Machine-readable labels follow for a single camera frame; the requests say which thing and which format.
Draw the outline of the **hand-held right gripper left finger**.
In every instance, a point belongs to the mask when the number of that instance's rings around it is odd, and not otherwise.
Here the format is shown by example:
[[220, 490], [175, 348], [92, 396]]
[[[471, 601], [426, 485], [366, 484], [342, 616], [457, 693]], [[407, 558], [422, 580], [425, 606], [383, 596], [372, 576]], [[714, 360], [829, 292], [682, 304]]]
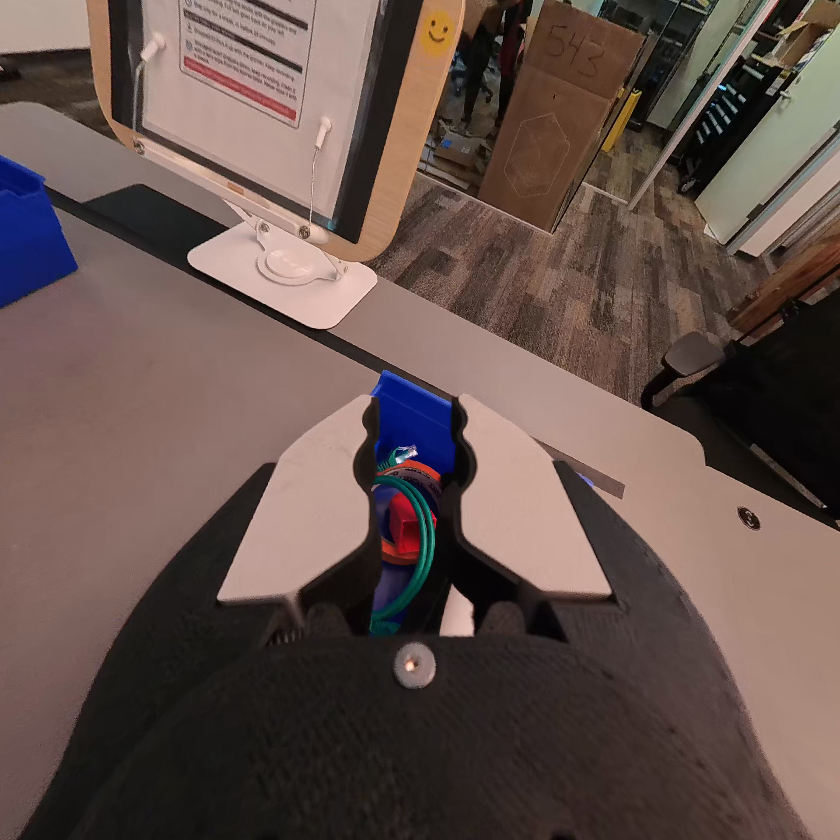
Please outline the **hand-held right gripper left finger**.
[[360, 395], [279, 457], [218, 593], [226, 606], [276, 604], [294, 626], [319, 603], [360, 612], [382, 573], [371, 489], [379, 403]]

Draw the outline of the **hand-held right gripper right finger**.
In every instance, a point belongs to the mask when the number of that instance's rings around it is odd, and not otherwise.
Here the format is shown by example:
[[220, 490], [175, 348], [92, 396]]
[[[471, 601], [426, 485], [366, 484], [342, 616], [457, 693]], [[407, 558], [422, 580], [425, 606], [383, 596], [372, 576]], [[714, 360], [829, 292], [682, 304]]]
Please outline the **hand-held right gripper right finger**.
[[498, 603], [527, 630], [561, 636], [563, 609], [614, 606], [614, 593], [565, 476], [586, 484], [511, 420], [474, 396], [452, 403], [455, 462], [441, 507], [449, 586], [475, 607], [478, 634]]

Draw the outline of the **orange tape roll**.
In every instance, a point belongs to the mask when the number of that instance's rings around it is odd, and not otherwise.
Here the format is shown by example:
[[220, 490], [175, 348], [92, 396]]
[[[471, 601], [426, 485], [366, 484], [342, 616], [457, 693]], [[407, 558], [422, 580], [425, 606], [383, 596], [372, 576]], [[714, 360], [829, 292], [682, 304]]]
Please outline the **orange tape roll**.
[[[437, 526], [443, 491], [441, 475], [435, 469], [410, 458], [382, 474], [412, 485], [426, 501], [433, 525]], [[373, 498], [383, 559], [392, 564], [415, 564], [419, 555], [419, 523], [412, 504], [391, 486], [375, 486]]]

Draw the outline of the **red plastic block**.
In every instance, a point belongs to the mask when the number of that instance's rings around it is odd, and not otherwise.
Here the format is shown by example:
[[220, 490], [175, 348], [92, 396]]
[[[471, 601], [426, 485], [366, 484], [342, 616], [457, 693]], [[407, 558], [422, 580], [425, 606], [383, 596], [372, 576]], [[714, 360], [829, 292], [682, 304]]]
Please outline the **red plastic block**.
[[396, 492], [388, 503], [388, 528], [395, 554], [416, 558], [421, 549], [419, 515], [412, 500], [402, 492]]

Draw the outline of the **white stand base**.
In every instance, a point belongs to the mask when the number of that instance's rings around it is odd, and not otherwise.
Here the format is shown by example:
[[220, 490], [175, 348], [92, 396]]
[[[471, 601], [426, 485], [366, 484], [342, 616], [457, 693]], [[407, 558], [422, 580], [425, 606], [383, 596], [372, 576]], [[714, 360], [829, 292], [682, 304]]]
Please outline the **white stand base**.
[[375, 287], [375, 272], [266, 222], [243, 222], [194, 247], [192, 268], [305, 327], [337, 326]]

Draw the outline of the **black mesh office chair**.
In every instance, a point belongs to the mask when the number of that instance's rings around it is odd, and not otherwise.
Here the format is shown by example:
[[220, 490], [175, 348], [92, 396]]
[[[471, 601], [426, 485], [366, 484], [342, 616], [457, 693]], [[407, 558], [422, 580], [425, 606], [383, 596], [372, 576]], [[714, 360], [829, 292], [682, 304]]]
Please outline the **black mesh office chair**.
[[640, 406], [691, 434], [707, 466], [831, 529], [839, 514], [838, 301], [796, 303], [747, 345], [676, 341]]

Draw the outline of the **flat cardboard scraps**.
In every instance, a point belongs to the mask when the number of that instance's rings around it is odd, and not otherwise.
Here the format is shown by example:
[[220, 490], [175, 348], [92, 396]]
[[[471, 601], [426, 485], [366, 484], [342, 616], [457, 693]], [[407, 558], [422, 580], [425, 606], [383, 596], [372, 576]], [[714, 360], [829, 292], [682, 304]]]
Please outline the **flat cardboard scraps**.
[[424, 147], [426, 172], [438, 180], [477, 196], [490, 162], [492, 144], [462, 133], [450, 122], [434, 121]]

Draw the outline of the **framed instruction sign board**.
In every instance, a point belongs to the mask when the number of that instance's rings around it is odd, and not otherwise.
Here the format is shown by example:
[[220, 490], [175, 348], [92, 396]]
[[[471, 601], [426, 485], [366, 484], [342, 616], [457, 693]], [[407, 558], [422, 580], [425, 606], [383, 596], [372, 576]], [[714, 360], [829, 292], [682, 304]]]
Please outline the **framed instruction sign board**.
[[[421, 47], [428, 12], [457, 35]], [[460, 1], [89, 1], [118, 139], [331, 255], [392, 242], [465, 20]]]

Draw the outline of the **tall cardboard box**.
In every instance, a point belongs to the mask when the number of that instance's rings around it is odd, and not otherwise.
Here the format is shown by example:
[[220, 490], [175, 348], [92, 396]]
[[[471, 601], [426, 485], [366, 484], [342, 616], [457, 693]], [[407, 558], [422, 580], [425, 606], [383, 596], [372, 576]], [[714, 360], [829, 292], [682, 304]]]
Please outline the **tall cardboard box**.
[[544, 2], [479, 200], [552, 233], [644, 41], [567, 3]]

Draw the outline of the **black tool cabinet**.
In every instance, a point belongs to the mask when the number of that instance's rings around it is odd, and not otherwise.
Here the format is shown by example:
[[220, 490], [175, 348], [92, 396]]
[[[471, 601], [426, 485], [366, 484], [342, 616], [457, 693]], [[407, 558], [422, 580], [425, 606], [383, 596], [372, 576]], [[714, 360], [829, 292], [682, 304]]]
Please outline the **black tool cabinet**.
[[680, 163], [679, 194], [697, 196], [722, 168], [746, 123], [750, 99], [758, 93], [765, 70], [754, 58], [739, 57], [716, 85], [686, 136], [689, 142]]

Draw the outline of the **white door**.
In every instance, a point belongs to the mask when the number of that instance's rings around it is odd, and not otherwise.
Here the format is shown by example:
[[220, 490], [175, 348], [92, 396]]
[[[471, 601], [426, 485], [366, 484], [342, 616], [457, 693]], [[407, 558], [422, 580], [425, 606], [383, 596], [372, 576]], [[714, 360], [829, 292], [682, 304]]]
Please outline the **white door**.
[[758, 257], [838, 185], [839, 34], [835, 27], [699, 194], [708, 234]]

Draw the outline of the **yellow smiley sticker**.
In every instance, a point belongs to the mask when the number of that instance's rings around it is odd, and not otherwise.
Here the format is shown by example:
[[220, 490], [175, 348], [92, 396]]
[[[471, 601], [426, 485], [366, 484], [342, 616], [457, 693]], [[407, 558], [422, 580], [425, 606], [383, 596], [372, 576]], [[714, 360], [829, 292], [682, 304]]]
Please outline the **yellow smiley sticker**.
[[457, 35], [454, 19], [445, 9], [440, 8], [428, 12], [419, 29], [421, 47], [434, 57], [446, 55]]

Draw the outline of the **wooden post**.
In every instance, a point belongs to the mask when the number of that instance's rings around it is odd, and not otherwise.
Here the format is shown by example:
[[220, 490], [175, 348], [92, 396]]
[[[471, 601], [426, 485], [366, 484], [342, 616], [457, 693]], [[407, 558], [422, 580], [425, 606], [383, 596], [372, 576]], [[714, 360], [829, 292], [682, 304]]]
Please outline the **wooden post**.
[[783, 312], [811, 297], [838, 278], [839, 223], [788, 259], [729, 312], [728, 324], [740, 336], [764, 335], [782, 320]]

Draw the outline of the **yellow black post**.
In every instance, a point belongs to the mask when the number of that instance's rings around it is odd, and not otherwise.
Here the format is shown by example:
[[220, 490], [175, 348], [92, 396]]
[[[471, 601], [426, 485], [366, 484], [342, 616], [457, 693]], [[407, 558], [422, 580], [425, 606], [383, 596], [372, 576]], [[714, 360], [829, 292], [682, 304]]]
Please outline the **yellow black post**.
[[609, 154], [612, 151], [616, 142], [623, 134], [641, 96], [642, 91], [638, 88], [635, 88], [632, 92], [628, 93], [628, 96], [623, 102], [621, 111], [617, 114], [616, 120], [613, 122], [612, 127], [602, 144], [601, 151], [605, 154]]

